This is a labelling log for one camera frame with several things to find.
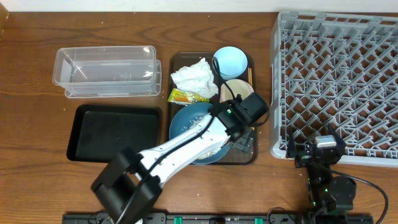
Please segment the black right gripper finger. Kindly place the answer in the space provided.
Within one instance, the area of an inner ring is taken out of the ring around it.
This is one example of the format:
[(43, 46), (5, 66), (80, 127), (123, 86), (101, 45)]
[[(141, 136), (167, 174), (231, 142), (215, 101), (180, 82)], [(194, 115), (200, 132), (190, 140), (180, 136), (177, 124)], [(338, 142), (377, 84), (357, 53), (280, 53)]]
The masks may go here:
[(332, 126), (331, 123), (328, 124), (328, 132), (330, 135), (332, 135), (336, 141), (336, 146), (337, 147), (346, 147), (346, 143), (344, 140), (336, 133), (334, 127)]
[(285, 158), (291, 159), (291, 158), (295, 158), (297, 156), (297, 150), (296, 150), (296, 146), (295, 146), (293, 129), (292, 128), (288, 129), (287, 133), (288, 133), (288, 145), (287, 145), (287, 149), (286, 149)]

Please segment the pile of rice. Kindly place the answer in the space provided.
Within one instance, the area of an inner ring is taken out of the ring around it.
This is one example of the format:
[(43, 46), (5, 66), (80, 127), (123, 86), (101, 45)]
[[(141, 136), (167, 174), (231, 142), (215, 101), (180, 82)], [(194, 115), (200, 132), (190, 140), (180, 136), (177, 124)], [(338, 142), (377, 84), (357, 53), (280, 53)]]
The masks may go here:
[[(193, 128), (194, 126), (196, 126), (203, 118), (202, 117), (198, 117), (196, 116), (193, 120), (191, 120), (190, 124), (191, 126), (189, 127), (189, 129)], [(221, 150), (221, 148), (215, 149), (213, 151), (207, 152), (206, 154), (200, 156), (198, 158), (198, 160), (204, 160), (207, 159), (211, 156), (214, 156), (215, 154), (217, 154), (219, 151)]]

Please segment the dark blue plate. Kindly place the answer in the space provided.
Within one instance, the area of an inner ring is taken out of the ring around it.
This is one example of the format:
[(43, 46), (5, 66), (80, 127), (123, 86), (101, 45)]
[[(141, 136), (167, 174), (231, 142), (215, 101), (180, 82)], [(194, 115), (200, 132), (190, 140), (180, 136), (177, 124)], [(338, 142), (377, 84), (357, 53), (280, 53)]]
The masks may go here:
[[(191, 126), (190, 122), (196, 116), (204, 117), (204, 115), (208, 114), (208, 109), (211, 106), (211, 103), (194, 103), (191, 105), (184, 106), (180, 109), (177, 114), (173, 117), (170, 127), (169, 127), (169, 139), (175, 138), (178, 135), (184, 133), (189, 130)], [(204, 160), (195, 160), (193, 164), (195, 165), (205, 165), (212, 164), (217, 162), (222, 157), (224, 157), (229, 151), (229, 146), (223, 146), (221, 150), (215, 154)]]

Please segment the light blue bowl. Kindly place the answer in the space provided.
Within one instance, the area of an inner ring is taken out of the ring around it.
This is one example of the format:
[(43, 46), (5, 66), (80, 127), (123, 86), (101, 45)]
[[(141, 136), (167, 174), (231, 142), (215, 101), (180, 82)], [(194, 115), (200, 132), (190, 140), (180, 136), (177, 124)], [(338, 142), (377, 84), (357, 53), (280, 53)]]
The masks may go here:
[(237, 47), (222, 47), (215, 52), (214, 57), (220, 66), (221, 77), (225, 80), (238, 78), (248, 67), (246, 54)]

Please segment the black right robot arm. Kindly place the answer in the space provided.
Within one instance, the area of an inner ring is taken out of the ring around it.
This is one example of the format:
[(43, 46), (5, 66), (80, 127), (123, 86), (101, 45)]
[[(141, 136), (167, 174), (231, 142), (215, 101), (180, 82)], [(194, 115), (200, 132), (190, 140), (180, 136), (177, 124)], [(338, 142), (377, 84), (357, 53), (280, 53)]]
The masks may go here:
[(308, 173), (308, 197), (313, 208), (300, 219), (301, 223), (348, 223), (346, 212), (353, 209), (356, 196), (355, 181), (334, 176), (330, 170), (344, 154), (346, 143), (337, 135), (332, 125), (326, 136), (317, 136), (313, 144), (299, 151), (288, 130), (287, 158), (293, 158), (296, 168)]

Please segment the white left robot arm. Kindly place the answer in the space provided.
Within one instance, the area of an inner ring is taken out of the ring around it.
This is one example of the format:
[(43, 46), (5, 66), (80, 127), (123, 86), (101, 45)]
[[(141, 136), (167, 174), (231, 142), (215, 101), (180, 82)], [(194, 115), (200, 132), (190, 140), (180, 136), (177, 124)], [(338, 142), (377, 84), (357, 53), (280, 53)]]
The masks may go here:
[(136, 223), (147, 215), (176, 173), (207, 152), (238, 138), (267, 106), (250, 95), (210, 108), (200, 123), (170, 141), (135, 153), (124, 149), (110, 161), (91, 189), (115, 223)]

